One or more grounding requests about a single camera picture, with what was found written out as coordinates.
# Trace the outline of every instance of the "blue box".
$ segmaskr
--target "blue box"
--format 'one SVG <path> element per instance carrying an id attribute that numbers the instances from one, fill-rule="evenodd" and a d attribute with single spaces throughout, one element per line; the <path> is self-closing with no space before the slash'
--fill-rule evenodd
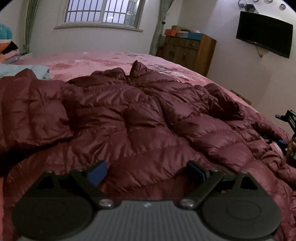
<path id="1" fill-rule="evenodd" d="M 188 38 L 189 39 L 195 39 L 195 40 L 202 40 L 202 34 L 201 33 L 192 33 L 192 32 L 189 32 L 188 33 Z"/>

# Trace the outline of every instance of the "hand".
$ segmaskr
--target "hand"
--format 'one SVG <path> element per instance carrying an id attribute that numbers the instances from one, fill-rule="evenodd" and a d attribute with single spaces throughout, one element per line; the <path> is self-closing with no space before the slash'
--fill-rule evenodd
<path id="1" fill-rule="evenodd" d="M 296 143 L 291 141 L 287 147 L 286 159 L 290 159 L 294 152 L 296 152 Z"/>

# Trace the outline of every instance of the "tv screen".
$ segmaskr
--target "tv screen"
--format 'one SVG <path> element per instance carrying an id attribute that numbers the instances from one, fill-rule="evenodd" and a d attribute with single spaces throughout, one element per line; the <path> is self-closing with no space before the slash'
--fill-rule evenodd
<path id="1" fill-rule="evenodd" d="M 293 25 L 258 13 L 240 13 L 237 39 L 289 58 Z"/>

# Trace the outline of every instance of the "curtain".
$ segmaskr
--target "curtain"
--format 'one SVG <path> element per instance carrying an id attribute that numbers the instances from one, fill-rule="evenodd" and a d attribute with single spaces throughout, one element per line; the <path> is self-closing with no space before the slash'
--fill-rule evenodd
<path id="1" fill-rule="evenodd" d="M 25 30 L 25 53 L 30 52 L 30 41 L 39 1 L 29 0 Z"/>
<path id="2" fill-rule="evenodd" d="M 150 47 L 150 51 L 149 51 L 149 54 L 151 54 L 153 56 L 156 55 L 158 43 L 159 43 L 159 40 L 160 40 L 161 35 L 163 33 L 163 27 L 165 24 L 165 22 L 164 22 L 165 17 L 168 12 L 168 9 L 172 5 L 172 2 L 173 2 L 173 0 L 160 0 L 158 22 L 156 25 L 156 29 L 155 29 L 155 32 L 153 35 L 153 39 L 152 39 L 152 43 L 151 43 L 151 47 Z"/>

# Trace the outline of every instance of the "window sill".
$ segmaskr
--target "window sill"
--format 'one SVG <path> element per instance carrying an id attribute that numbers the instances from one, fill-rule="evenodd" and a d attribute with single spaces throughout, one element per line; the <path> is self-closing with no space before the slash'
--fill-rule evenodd
<path id="1" fill-rule="evenodd" d="M 133 28 L 133 27 L 107 25 L 107 24 L 99 24 L 99 23 L 65 23 L 60 26 L 56 26 L 54 30 L 63 29 L 63 28 L 113 28 L 113 29 L 129 30 L 134 32 L 143 32 L 143 30 Z"/>

